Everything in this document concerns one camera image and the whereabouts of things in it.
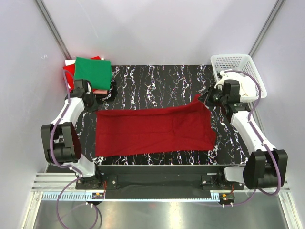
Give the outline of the dark red t-shirt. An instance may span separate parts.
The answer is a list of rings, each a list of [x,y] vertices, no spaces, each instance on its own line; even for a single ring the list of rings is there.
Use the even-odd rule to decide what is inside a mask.
[[[174,107],[98,111],[96,156],[212,150],[217,134],[199,98]]]

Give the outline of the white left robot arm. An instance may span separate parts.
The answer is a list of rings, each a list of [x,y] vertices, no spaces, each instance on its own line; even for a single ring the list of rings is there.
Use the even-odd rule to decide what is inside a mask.
[[[97,176],[98,169],[82,153],[75,125],[83,112],[97,111],[98,104],[92,85],[87,80],[76,80],[59,115],[51,124],[41,127],[45,159],[60,168],[68,168],[83,179]]]

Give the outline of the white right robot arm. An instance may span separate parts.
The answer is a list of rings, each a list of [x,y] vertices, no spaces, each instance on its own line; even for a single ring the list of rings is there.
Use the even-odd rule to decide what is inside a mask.
[[[266,192],[274,188],[276,195],[285,183],[288,155],[277,149],[262,133],[252,118],[253,110],[241,101],[237,80],[225,80],[221,89],[211,85],[199,97],[207,108],[218,106],[230,124],[238,131],[246,145],[249,157],[244,166],[227,166],[224,179],[245,185],[248,189]]]

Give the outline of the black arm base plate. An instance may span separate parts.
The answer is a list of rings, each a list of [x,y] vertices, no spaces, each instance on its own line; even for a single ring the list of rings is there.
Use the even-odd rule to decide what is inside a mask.
[[[103,165],[98,167],[106,182],[107,200],[161,201],[210,198],[210,191],[243,190],[228,182],[222,165]]]

